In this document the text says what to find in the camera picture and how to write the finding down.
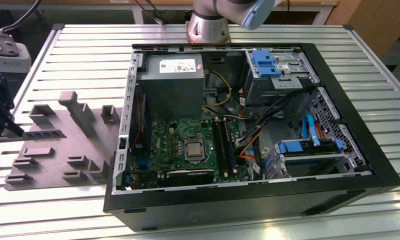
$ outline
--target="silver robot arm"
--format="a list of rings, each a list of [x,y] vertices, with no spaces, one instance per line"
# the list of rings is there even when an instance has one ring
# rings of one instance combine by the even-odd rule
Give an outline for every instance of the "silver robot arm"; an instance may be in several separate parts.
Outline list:
[[[188,37],[193,43],[224,43],[229,39],[228,20],[246,30],[264,23],[282,0],[193,0]]]

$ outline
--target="yellow cable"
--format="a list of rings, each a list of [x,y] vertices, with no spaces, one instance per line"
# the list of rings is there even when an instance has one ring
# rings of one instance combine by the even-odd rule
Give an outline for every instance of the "yellow cable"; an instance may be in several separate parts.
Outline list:
[[[218,76],[218,78],[222,80],[222,82],[226,84],[228,87],[228,96],[226,99],[218,103],[214,104],[204,104],[202,107],[217,107],[222,104],[225,104],[229,101],[229,98],[232,97],[232,87],[229,86],[228,81],[225,80],[225,78],[213,70],[209,70],[210,73],[216,74],[216,76]]]

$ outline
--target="ram slot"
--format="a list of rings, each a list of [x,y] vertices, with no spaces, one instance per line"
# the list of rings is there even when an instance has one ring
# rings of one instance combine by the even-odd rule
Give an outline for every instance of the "ram slot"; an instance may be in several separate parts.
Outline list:
[[[234,175],[237,173],[236,170],[236,158],[234,158],[234,150],[233,150],[233,143],[232,143],[232,136],[228,128],[226,121],[218,122],[220,124],[220,134],[222,140],[222,148],[224,148],[224,155],[225,155],[225,165],[228,169],[228,174]]]
[[[229,169],[226,165],[226,155],[224,150],[224,136],[221,134],[221,125],[217,121],[214,121],[212,124],[212,131],[213,131],[213,144],[214,144],[218,175],[221,178],[225,178],[228,177]]]

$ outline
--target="power supply label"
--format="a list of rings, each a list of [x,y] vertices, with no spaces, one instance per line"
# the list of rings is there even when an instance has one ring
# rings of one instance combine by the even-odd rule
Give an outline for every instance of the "power supply label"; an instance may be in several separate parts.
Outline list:
[[[194,59],[162,59],[160,61],[160,73],[194,73]]]

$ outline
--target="white table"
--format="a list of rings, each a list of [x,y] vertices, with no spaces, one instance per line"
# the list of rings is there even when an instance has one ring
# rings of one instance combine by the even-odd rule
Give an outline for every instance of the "white table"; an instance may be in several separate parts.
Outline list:
[[[330,11],[336,2],[317,6],[290,6],[290,12],[316,12],[313,25],[324,25],[329,17]],[[0,3],[0,10],[28,10],[32,4],[9,4]],[[192,10],[193,6],[186,4],[157,4],[158,10]],[[149,5],[142,5],[146,10],[153,9]],[[144,24],[142,9],[136,4],[40,4],[37,10],[130,10],[133,14],[134,24]],[[276,6],[272,11],[286,11],[286,6]]]
[[[353,31],[341,26],[230,26],[233,43],[314,43],[400,174],[400,83]],[[122,106],[132,44],[185,43],[184,25],[66,25],[46,38],[17,93],[16,122],[28,129],[34,104],[64,107],[61,90],[77,92],[90,108]],[[133,233],[102,213],[105,186],[6,191],[4,180],[22,143],[0,144],[0,237],[18,240],[100,237],[153,239],[393,239],[400,240],[400,187],[328,215],[233,225]]]

